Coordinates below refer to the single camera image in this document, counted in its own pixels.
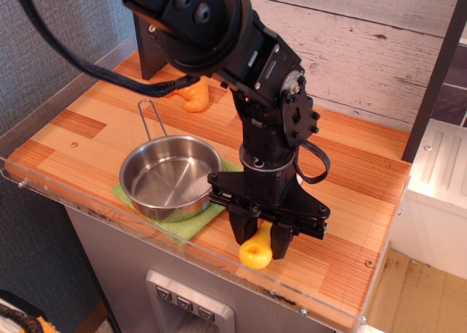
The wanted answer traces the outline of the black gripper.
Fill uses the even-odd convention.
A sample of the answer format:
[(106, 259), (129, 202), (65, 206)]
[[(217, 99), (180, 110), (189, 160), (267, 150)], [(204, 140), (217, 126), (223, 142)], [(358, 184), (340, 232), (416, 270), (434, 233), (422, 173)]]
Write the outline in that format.
[(322, 239), (330, 210), (305, 192), (297, 180), (296, 158), (278, 169), (244, 166), (242, 172), (212, 172), (210, 199), (225, 206), (236, 242), (243, 245), (258, 230), (258, 219), (271, 227), (273, 260), (286, 256), (293, 235)]

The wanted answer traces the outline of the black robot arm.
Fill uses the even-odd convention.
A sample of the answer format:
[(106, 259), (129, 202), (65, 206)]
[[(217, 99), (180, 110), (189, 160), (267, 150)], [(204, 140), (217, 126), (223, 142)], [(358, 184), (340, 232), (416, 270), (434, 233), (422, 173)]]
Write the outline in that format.
[(226, 207), (236, 241), (271, 223), (274, 259), (282, 259), (298, 234), (323, 238), (330, 210), (301, 182), (300, 149), (325, 165), (329, 157), (309, 141), (319, 114), (306, 93), (300, 57), (264, 26), (250, 0), (123, 0), (155, 27), (166, 60), (185, 74), (211, 77), (230, 89), (242, 122), (240, 172), (213, 172), (210, 199)]

